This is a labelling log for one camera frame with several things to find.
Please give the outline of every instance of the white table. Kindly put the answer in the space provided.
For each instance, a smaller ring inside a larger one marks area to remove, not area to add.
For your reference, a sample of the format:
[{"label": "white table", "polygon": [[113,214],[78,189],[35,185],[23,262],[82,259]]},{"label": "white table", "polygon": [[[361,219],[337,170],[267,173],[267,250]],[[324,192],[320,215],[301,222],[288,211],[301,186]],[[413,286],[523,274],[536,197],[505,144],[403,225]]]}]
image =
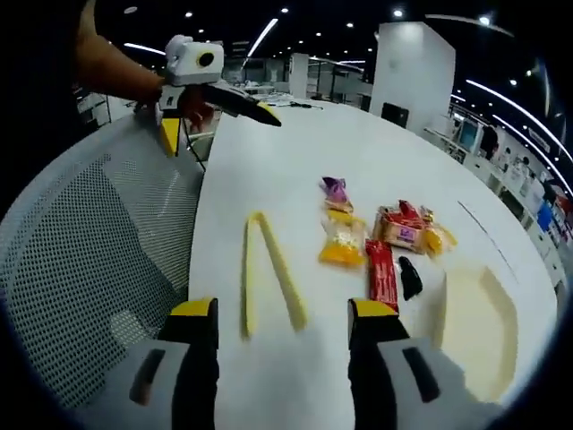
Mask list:
[{"label": "white table", "polygon": [[[526,232],[479,179],[422,138],[353,107],[312,103],[324,109],[277,108],[281,128],[224,115],[215,136],[195,224],[189,297],[219,300],[216,427],[354,428],[346,301],[364,297],[366,282],[363,272],[317,263],[325,240],[321,176],[344,177],[355,214],[371,223],[381,204],[402,198],[427,205],[459,241],[444,264],[479,260],[492,269],[517,309],[517,367],[505,396],[511,400],[543,353],[556,312],[547,270]],[[310,323],[292,332],[261,249],[254,289],[259,328],[243,342],[241,257],[244,223],[253,211],[264,211],[273,226]]]}]

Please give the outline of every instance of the wall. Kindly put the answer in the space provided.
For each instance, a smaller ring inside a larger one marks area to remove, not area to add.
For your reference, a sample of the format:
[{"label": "wall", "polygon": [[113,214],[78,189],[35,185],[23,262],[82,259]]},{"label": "wall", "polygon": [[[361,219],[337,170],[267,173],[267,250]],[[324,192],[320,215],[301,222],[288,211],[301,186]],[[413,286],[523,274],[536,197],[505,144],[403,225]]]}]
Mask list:
[{"label": "wall", "polygon": [[293,53],[290,56],[288,85],[290,93],[299,98],[306,99],[306,84],[308,82],[308,54]]},{"label": "wall", "polygon": [[380,116],[386,102],[406,108],[406,128],[423,135],[448,114],[455,72],[456,50],[425,23],[381,24],[370,112]]}]

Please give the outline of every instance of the ceiling light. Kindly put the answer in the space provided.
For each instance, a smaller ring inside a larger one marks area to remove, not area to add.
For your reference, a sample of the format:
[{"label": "ceiling light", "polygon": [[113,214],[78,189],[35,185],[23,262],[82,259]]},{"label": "ceiling light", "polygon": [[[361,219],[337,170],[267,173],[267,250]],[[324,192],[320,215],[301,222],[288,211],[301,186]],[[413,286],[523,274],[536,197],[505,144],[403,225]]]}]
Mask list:
[{"label": "ceiling light", "polygon": [[144,47],[142,45],[135,45],[134,43],[124,43],[125,47],[133,47],[135,49],[141,49],[142,51],[152,52],[154,54],[160,54],[162,56],[165,55],[165,52],[159,51],[158,49],[153,49],[152,47]]},{"label": "ceiling light", "polygon": [[259,36],[259,38],[254,42],[254,45],[252,45],[251,50],[249,51],[249,54],[247,54],[247,58],[250,58],[252,53],[255,51],[255,49],[257,47],[259,47],[259,45],[261,44],[262,40],[265,39],[265,37],[267,36],[267,34],[269,34],[269,31],[272,30],[272,28],[275,26],[275,24],[278,22],[277,18],[273,18],[272,20],[269,21],[269,23],[267,24],[267,27],[264,28],[264,30],[262,31],[261,35]]},{"label": "ceiling light", "polygon": [[493,94],[494,96],[502,99],[506,103],[509,103],[511,106],[513,106],[519,112],[521,112],[523,115],[527,116],[529,119],[531,119],[535,123],[535,125],[537,125],[539,128],[541,128],[549,137],[551,137],[552,140],[565,152],[567,157],[573,162],[573,157],[571,157],[571,154],[569,153],[569,151],[565,149],[565,147],[563,146],[563,143],[561,143],[560,140],[557,139],[557,137],[555,137],[555,135],[552,132],[550,132],[549,129],[545,125],[542,124],[541,121],[539,121],[537,118],[535,118],[529,112],[527,112],[525,109],[523,109],[521,106],[519,106],[519,104],[517,104],[515,101],[512,101],[505,96],[502,96],[501,94],[499,94],[499,92],[491,90],[491,89],[487,88],[486,86],[484,86],[480,83],[470,81],[469,79],[467,79],[466,82],[474,85],[477,88],[488,91],[490,94]]},{"label": "ceiling light", "polygon": [[527,142],[528,144],[531,145],[531,147],[537,151],[537,153],[540,155],[540,157],[548,164],[548,168],[547,170],[551,170],[552,168],[555,170],[555,175],[557,175],[557,177],[561,180],[561,182],[565,185],[565,188],[567,190],[569,190],[570,193],[573,193],[573,191],[571,191],[571,188],[569,188],[569,184],[567,183],[567,181],[565,181],[565,178],[561,175],[561,173],[559,172],[559,170],[557,170],[557,168],[555,168],[555,166],[553,166],[553,164],[551,163],[551,161],[545,156],[545,154],[543,154],[543,152],[537,148],[529,139],[527,139],[518,129],[516,129],[515,127],[513,127],[511,124],[505,122],[504,120],[502,120],[500,117],[498,117],[497,115],[493,116],[495,119],[497,119],[498,121],[500,121],[501,123],[503,123],[504,125],[506,125],[510,130],[513,130],[513,132],[515,134],[517,134],[519,137],[521,137],[525,142]]}]

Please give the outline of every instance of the white chair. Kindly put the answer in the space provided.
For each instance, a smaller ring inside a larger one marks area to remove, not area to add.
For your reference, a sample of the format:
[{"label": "white chair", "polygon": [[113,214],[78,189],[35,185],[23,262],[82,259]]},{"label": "white chair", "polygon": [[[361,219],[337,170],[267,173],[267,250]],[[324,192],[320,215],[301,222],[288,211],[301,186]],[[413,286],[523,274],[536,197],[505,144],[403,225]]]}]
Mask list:
[{"label": "white chair", "polygon": [[45,168],[0,224],[2,305],[65,408],[187,299],[202,181],[190,155],[168,159],[150,118],[122,118]]}]

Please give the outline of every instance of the black object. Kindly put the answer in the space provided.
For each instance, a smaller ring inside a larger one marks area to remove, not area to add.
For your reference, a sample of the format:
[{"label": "black object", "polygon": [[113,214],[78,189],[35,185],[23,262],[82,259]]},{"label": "black object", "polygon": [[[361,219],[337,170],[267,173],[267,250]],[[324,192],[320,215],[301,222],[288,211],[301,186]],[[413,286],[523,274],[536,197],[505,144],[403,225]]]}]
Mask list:
[{"label": "black object", "polygon": [[290,106],[291,108],[303,108],[303,109],[316,108],[316,109],[320,109],[320,110],[324,109],[324,107],[322,107],[322,106],[309,105],[308,103],[298,103],[296,101],[291,101],[290,105],[288,105],[288,106]]},{"label": "black object", "polygon": [[362,98],[360,99],[360,109],[363,110],[364,112],[368,112],[370,110],[371,101],[372,97],[363,94]]},{"label": "black object", "polygon": [[348,348],[348,379],[355,404],[355,430],[398,428],[394,385],[378,344],[406,340],[410,336],[397,315],[359,317],[354,300],[348,300],[354,316]]},{"label": "black object", "polygon": [[169,315],[159,331],[158,339],[217,350],[218,300],[211,300],[207,316]]},{"label": "black object", "polygon": [[201,95],[207,103],[219,106],[230,113],[248,116],[262,124],[280,127],[282,124],[270,110],[267,110],[257,99],[245,92],[230,86],[203,84]]},{"label": "black object", "polygon": [[382,118],[402,128],[406,128],[409,114],[410,111],[403,107],[392,105],[391,103],[384,103],[384,105],[382,105]]},{"label": "black object", "polygon": [[483,137],[480,149],[485,151],[485,159],[491,160],[493,154],[500,147],[498,144],[498,134],[491,125],[487,125],[483,128]]},{"label": "black object", "polygon": [[218,378],[217,350],[190,345],[175,382],[171,430],[215,430]]},{"label": "black object", "polygon": [[402,279],[402,285],[404,286],[404,300],[408,301],[413,296],[417,296],[422,292],[422,280],[410,260],[406,257],[400,257],[398,258],[398,262],[402,269],[400,278]]}]

